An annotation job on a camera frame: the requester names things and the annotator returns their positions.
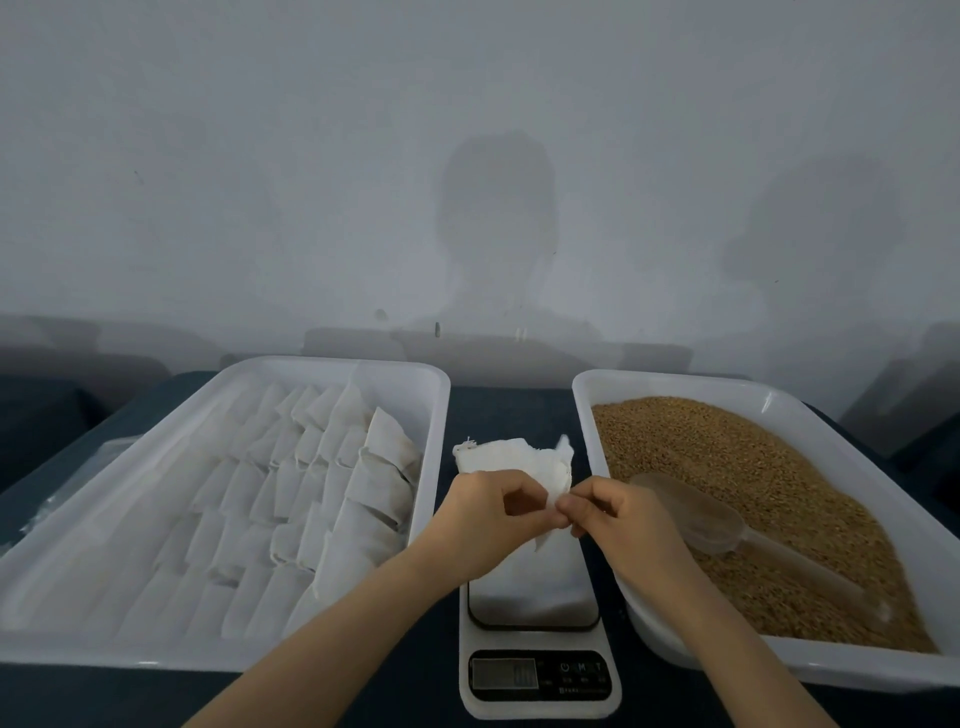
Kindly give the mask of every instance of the white wall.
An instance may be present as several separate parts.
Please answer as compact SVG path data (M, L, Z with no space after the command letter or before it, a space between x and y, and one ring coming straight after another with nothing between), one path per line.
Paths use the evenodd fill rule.
M6 371L725 373L882 449L960 409L954 0L24 0L0 54Z

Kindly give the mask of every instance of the grain pile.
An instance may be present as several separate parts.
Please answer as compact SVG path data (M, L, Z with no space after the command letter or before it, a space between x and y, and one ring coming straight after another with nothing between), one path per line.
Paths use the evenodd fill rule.
M694 551L757 632L937 651L883 529L779 437L719 407L675 397L598 404L593 418L611 477L666 473L684 480L735 508L752 528L884 592L897 610L894 623L878 634L776 569L735 553Z

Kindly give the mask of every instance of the plastic scoop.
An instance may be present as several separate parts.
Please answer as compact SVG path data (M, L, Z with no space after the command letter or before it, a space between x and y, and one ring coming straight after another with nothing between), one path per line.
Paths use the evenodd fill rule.
M661 473L637 474L630 482L657 494L684 541L698 551L736 551L751 561L779 569L878 632L893 620L894 609L883 595L857 586L836 571L754 531L735 509L715 497Z

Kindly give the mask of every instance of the empty tea bag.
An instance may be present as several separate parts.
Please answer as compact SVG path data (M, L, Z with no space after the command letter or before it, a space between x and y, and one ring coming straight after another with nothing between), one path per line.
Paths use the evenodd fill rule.
M377 457L393 463L408 482L420 480L420 451L403 432L403 427L379 407L373 413L366 448Z
M294 387L293 390L287 395L283 401L276 406L275 412L284 420L290 419L290 413L294 410L294 405L297 403L297 400L300 399L300 395L303 394L303 390L306 389L302 384Z
M320 446L320 438L323 436L324 431L319 427L306 426L297 442L297 446L294 448L294 457L302 468L306 468L319 457L317 448Z
M263 392L260 404L256 408L256 418L273 418L276 415L276 406L287 396L287 390L282 384L273 382Z
M317 599L317 595L312 589L303 590L297 606L294 607L293 614L287 619L287 625L283 628L283 638L286 639L298 629L303 627L308 621L317 616L323 610L323 604Z
M300 538L300 548L297 551L297 566L311 571L317 570L320 557L324 554L324 537L327 530L321 517L320 503L311 503L303 528L303 536Z
M190 445L208 455L226 457L239 430L240 423L230 416L226 407L220 405L214 407L197 427L190 438Z
M150 636L156 619L170 603L180 585L180 579L177 574L166 571L155 573L120 624L117 637L141 642Z
M306 408L307 420L320 429L326 429L330 424L330 413L333 412L333 406L343 393L344 388L339 385L324 389L324 392Z
M187 448L166 472L160 474L153 492L155 506L164 513L179 516L219 464L220 461L212 455Z
M107 548L149 569L176 522L177 516L157 507L156 492L149 492L120 519L107 539Z
M260 492L256 494L256 500L250 509L250 520L273 525L279 523L280 519L274 515L274 505L276 503L276 471L271 470L267 473L266 480L260 486Z
M327 467L314 463L307 468L300 481L300 489L297 490L297 497L290 508L290 520L300 521L306 518L306 513L310 509L310 503L314 500L320 500L324 495L324 484L326 482Z
M326 483L324 484L324 497L321 500L323 504L324 522L328 528L332 528L340 514L340 506L343 505L344 495L347 493L347 484L350 482L350 476L353 470L345 468L337 463L331 463L326 469Z
M296 567L274 569L270 583L256 605L244 637L247 640L275 640L283 632L300 596L310 588L313 575Z
M190 510L194 513L202 513L206 508L219 508L236 469L237 461L233 458L228 457L221 461L220 465L213 469L204 484L200 486L197 494L193 496Z
M263 389L263 385L259 382L250 382L230 405L230 416L238 423L246 422L253 417L263 397Z
M274 426L276 415L271 413L268 417L251 417L237 430L233 442L230 444L229 454L235 460L243 460L247 456L247 450L260 438L264 437L270 428Z
M110 580L106 593L86 618L82 631L101 639L113 637L153 575L140 564L127 564Z
M186 573L154 622L155 639L168 641L186 634L206 584L204 570L193 569Z
M328 463L336 460L347 430L354 425L366 429L372 416L373 410L363 401L359 388L355 384L348 384L330 412L330 421L320 439L320 456Z
M263 433L263 437L247 448L247 453L244 458L255 466L266 470L270 466L270 457L274 454L276 438L280 436L280 431L283 429L284 424L285 422L280 418L274 420L274 423L270 425L269 429Z
M374 566L380 566L403 550L403 537L369 508L353 500L344 501L332 532L338 540L353 544Z
M363 447L366 439L367 430L363 427L354 425L348 429L347 434L344 435L344 441L340 444L340 449L337 450L337 456L334 458L334 462L345 468L352 468L357 464L360 448Z
M404 480L392 463L363 448L350 476L346 499L386 516L399 528L410 518L414 492L413 486Z
M186 572L186 552L197 532L200 518L199 513L188 513L174 524L173 530L160 548L160 553L154 559L154 570Z
M270 464L276 468L287 458L292 458L303 428L293 420L284 420L280 434L276 437L274 451L270 453Z
M301 427L312 425L312 421L306 416L306 410L319 396L320 393L312 384L307 385L303 394L300 395L300 398L290 410L290 418Z
M74 554L30 615L31 628L42 632L77 630L108 590L119 566L118 555L103 546Z
M292 459L280 463L280 467L276 470L274 516L279 519L290 518L303 476L304 472L297 469L297 464Z
M206 569L213 563L213 556L224 535L227 517L219 511L204 511L193 535L190 547L186 550L186 563L192 567Z
M251 463L240 463L233 471L233 477L220 503L220 512L225 515L237 515L247 518L253 508L253 502L260 493L266 475Z
M236 589L220 584L207 584L200 597L197 611L186 628L187 637L220 637L220 630L224 624L224 617L230 608L230 603L236 595Z
M247 631L247 625L250 624L253 612L256 611L256 605L260 603L260 598L267 590L270 583L270 577L273 575L272 569L261 569L254 567L247 569L240 579L236 594L227 609L224 616L223 626L220 629L220 636L225 640L242 640Z
M303 538L303 529L306 522L282 523L274 529L270 539L270 560L275 564L294 564L297 561L297 552L300 550L300 541Z
M358 550L349 538L326 534L324 555L317 566L312 591L321 608L326 609L376 569L376 564Z

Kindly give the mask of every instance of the hand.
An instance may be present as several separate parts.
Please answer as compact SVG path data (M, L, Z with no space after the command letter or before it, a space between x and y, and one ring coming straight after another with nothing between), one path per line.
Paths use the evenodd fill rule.
M573 535L588 533L611 568L662 615L706 579L648 488L590 477L561 496L557 510L573 523Z
M447 591L478 579L517 548L570 525L522 471L461 473L437 513L407 550L425 559Z

